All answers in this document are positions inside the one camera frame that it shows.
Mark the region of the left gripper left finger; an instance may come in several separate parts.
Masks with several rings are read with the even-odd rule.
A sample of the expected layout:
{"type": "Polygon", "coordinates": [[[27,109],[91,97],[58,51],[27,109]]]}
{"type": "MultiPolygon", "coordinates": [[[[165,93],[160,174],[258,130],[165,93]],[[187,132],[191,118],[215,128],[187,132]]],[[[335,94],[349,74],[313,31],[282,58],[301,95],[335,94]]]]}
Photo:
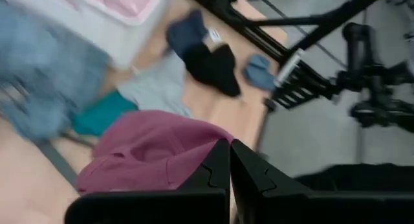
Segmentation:
{"type": "Polygon", "coordinates": [[[100,192],[75,200],[64,224],[228,224],[230,145],[218,140],[176,190],[100,192]]]}

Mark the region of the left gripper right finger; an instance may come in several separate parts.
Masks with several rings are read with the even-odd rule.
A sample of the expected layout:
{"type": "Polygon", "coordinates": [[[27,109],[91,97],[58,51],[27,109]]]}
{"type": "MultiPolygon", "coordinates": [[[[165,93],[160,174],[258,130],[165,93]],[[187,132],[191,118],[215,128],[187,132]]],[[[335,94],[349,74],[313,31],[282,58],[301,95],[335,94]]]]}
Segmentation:
{"type": "Polygon", "coordinates": [[[414,192],[313,190],[239,140],[231,176],[241,224],[414,224],[414,192]]]}

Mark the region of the maroon cloth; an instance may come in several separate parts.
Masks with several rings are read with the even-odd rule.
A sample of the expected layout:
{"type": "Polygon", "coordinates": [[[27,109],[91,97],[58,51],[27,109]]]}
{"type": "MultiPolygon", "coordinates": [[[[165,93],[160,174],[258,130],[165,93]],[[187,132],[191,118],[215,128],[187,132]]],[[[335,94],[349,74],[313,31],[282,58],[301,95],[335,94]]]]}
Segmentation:
{"type": "Polygon", "coordinates": [[[116,120],[75,182],[81,194],[121,190],[174,190],[229,132],[165,111],[134,111],[116,120]]]}

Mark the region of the light grey cloth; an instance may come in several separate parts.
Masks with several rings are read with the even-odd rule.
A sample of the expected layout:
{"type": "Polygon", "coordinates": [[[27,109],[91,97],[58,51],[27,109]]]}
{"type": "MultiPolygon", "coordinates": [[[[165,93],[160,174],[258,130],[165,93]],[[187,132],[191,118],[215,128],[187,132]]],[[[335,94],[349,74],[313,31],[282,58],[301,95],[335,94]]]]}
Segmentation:
{"type": "Polygon", "coordinates": [[[185,87],[185,64],[175,52],[169,52],[158,62],[121,82],[117,89],[141,111],[160,110],[190,117],[191,111],[183,102],[185,87]]]}

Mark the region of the teal sock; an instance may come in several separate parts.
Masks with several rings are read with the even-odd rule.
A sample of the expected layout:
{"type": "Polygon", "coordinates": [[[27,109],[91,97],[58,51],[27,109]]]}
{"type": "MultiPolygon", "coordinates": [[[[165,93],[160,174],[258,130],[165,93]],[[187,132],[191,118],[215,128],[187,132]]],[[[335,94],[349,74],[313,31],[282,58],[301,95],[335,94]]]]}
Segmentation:
{"type": "Polygon", "coordinates": [[[101,136],[114,121],[138,107],[118,91],[112,91],[72,118],[72,128],[79,135],[101,136]]]}

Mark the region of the blue beanie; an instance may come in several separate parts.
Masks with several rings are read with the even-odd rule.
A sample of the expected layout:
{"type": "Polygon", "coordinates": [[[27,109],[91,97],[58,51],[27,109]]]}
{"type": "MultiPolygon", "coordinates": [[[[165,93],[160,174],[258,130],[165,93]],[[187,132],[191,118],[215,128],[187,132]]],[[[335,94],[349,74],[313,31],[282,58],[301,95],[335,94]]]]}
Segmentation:
{"type": "Polygon", "coordinates": [[[275,88],[274,75],[270,73],[270,62],[261,54],[253,54],[243,69],[247,82],[258,89],[272,91],[275,88]]]}

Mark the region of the black beanie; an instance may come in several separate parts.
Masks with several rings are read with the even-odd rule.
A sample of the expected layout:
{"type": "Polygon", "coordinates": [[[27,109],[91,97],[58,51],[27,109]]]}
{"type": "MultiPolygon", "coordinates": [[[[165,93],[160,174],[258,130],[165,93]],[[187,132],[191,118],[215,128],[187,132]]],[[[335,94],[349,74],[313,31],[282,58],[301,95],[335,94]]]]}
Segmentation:
{"type": "Polygon", "coordinates": [[[229,97],[241,95],[235,77],[235,56],[228,44],[221,44],[211,51],[204,43],[198,43],[185,51],[183,60],[187,71],[196,81],[229,97]]]}

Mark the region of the white paper tag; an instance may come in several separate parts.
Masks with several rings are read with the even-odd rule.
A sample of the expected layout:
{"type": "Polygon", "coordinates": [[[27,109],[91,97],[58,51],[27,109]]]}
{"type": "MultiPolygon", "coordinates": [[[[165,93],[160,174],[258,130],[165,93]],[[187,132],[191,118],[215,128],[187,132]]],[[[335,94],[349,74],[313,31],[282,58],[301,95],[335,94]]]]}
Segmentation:
{"type": "Polygon", "coordinates": [[[208,39],[209,42],[214,45],[223,43],[223,39],[220,36],[219,32],[213,27],[208,28],[208,39]]]}

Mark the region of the navy blue cloth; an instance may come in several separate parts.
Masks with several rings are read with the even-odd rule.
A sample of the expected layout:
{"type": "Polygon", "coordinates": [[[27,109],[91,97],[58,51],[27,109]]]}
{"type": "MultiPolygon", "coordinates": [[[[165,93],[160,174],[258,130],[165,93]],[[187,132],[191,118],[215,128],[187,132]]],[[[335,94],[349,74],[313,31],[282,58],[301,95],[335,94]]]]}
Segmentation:
{"type": "Polygon", "coordinates": [[[202,12],[195,9],[190,11],[186,17],[167,27],[166,40],[177,56],[183,58],[189,48],[203,42],[207,33],[208,29],[204,26],[202,12]]]}

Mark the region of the large black object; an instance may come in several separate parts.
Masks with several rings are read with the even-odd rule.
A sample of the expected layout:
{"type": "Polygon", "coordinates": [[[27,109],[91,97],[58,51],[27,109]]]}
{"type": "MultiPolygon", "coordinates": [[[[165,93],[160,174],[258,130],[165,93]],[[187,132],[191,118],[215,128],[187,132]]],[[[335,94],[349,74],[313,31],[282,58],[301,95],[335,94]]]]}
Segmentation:
{"type": "Polygon", "coordinates": [[[414,166],[337,164],[295,180],[321,191],[414,192],[414,166]]]}

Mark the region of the grey clothes hanger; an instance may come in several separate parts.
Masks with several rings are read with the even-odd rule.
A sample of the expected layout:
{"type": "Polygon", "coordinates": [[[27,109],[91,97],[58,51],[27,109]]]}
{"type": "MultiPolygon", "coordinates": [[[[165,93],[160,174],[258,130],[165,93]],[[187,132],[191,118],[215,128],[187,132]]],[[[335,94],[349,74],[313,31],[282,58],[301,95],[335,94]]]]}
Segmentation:
{"type": "Polygon", "coordinates": [[[37,140],[34,145],[74,188],[78,173],[91,162],[97,142],[97,137],[81,136],[68,130],[53,139],[37,140]]]}

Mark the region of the white plastic bin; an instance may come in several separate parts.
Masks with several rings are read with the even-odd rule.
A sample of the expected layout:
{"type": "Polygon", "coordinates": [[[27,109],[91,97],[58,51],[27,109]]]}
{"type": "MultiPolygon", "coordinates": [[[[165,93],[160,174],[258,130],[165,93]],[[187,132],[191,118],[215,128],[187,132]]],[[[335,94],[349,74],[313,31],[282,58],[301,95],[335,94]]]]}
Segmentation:
{"type": "Polygon", "coordinates": [[[108,53],[113,66],[126,70],[151,38],[170,0],[143,0],[127,17],[99,0],[7,0],[23,5],[79,34],[108,53]]]}

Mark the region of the blue striped shirt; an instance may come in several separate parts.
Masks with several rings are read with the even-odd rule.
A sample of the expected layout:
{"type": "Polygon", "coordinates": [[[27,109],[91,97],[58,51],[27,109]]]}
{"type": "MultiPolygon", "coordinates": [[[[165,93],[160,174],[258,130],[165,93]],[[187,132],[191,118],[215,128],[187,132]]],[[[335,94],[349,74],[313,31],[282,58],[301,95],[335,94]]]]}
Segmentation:
{"type": "Polygon", "coordinates": [[[24,138],[58,135],[88,106],[104,80],[109,56],[65,28],[0,1],[0,112],[24,138]]]}

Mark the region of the black metal table frame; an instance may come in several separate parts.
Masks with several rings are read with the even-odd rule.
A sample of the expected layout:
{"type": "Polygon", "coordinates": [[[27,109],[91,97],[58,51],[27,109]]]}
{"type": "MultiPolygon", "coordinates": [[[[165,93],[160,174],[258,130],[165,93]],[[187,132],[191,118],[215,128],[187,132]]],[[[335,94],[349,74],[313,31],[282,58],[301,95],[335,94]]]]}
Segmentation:
{"type": "Polygon", "coordinates": [[[300,106],[323,96],[332,99],[338,95],[335,83],[319,75],[303,62],[299,52],[317,44],[378,0],[349,0],[342,6],[318,16],[285,19],[251,20],[231,6],[236,0],[194,0],[218,17],[250,43],[279,63],[278,82],[269,98],[287,109],[300,106]],[[263,27],[316,25],[316,29],[290,49],[267,34],[263,27]]]}

